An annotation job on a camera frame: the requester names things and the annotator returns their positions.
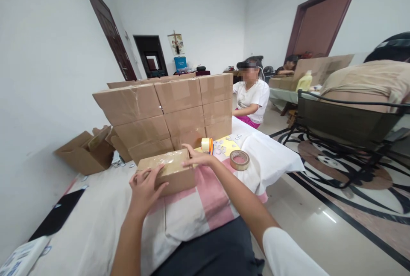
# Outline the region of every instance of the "white wall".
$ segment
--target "white wall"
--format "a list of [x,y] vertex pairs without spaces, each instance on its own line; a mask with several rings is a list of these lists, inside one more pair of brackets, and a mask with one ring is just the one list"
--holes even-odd
[[134,69],[135,75],[137,76],[137,79],[142,79],[142,78],[146,78],[144,69],[142,69],[143,71],[143,75],[141,75],[140,70],[138,68],[138,64],[137,61],[141,60],[139,58],[139,54],[138,52],[134,53],[133,52],[133,48],[131,43],[134,42],[132,35],[129,35],[129,40],[126,39],[126,31],[124,29],[123,26],[123,20],[122,20],[122,16],[119,14],[118,10],[117,10],[117,5],[115,4],[114,0],[103,0],[104,3],[108,6],[108,8],[110,9],[111,15],[115,21],[115,25],[117,26],[118,32],[120,33],[121,36],[121,40],[124,44],[125,50],[128,54],[128,58],[131,62],[132,68]]
[[52,152],[107,120],[92,97],[123,81],[89,0],[0,0],[0,262],[76,173]]
[[[168,73],[176,70],[167,35],[182,34],[187,61],[222,73],[243,59],[246,0],[116,0],[129,35],[159,35]],[[135,52],[138,52],[133,41]],[[144,67],[139,61],[141,73]]]
[[[247,0],[244,56],[283,64],[296,8],[307,0]],[[370,52],[384,39],[410,30],[408,0],[352,0],[330,55]]]

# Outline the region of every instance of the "door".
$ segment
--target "door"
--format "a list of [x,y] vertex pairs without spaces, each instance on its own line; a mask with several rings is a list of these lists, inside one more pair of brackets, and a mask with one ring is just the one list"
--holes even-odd
[[167,76],[168,72],[159,36],[134,35],[134,40],[147,78]]
[[131,62],[129,61],[127,52],[121,40],[120,34],[118,33],[118,29],[115,25],[110,9],[103,0],[90,0],[90,2],[93,6],[95,15],[100,22],[102,30],[107,37],[108,43],[110,44],[111,50],[117,60],[124,79],[126,81],[135,81],[137,77],[135,76]]
[[286,57],[328,56],[351,0],[308,0],[296,10]]

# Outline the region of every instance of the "pink pants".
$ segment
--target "pink pants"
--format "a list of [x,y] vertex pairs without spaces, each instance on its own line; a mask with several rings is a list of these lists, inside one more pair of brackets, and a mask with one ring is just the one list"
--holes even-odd
[[248,116],[239,116],[237,118],[255,129],[257,129],[261,125],[261,124],[254,123]]

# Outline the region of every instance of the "hand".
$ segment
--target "hand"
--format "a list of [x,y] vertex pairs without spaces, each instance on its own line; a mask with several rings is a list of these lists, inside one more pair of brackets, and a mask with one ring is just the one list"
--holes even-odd
[[157,190],[154,189],[155,179],[164,164],[158,165],[154,169],[137,171],[131,177],[129,185],[132,189],[131,203],[129,204],[128,214],[144,220],[151,206],[156,202],[162,190],[169,184],[161,184]]
[[182,144],[186,149],[188,149],[189,154],[191,155],[191,158],[189,161],[183,162],[182,166],[188,167],[189,165],[193,164],[199,164],[199,165],[206,165],[206,166],[211,166],[213,162],[217,160],[216,157],[204,153],[204,152],[198,152],[195,151],[191,145],[189,144]]

